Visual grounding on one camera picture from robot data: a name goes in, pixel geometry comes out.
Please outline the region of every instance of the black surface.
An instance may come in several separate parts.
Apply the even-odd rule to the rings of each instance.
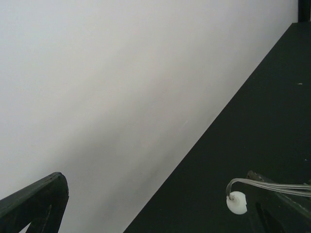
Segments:
[[[125,232],[250,233],[225,203],[249,170],[311,179],[310,23],[290,26]]]
[[[57,233],[69,198],[67,180],[60,172],[0,200],[0,232]]]
[[[298,22],[309,22],[311,15],[311,0],[298,0]]]

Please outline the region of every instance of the white cap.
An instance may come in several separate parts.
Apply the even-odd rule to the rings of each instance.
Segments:
[[[230,193],[230,198],[227,196],[227,206],[231,212],[236,215],[242,215],[247,212],[246,196],[244,193],[234,191]]]

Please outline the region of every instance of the black floor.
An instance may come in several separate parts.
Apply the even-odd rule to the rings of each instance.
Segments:
[[[288,29],[125,232],[250,233],[225,203],[249,170],[311,179],[310,23]]]

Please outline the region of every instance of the clear tube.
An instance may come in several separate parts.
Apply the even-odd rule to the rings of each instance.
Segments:
[[[307,184],[279,184],[279,183],[267,183],[262,181],[253,181],[249,179],[243,179],[243,178],[235,178],[230,181],[230,183],[227,185],[226,188],[226,194],[230,198],[231,193],[231,186],[235,182],[241,182],[245,184],[250,184],[252,186],[256,186],[259,188],[267,189],[270,191],[275,191],[279,193],[284,194],[291,194],[291,195],[297,195],[297,196],[303,196],[303,197],[310,197],[311,198],[311,192],[309,191],[296,191],[292,189],[304,189],[304,190],[311,190],[311,185]]]

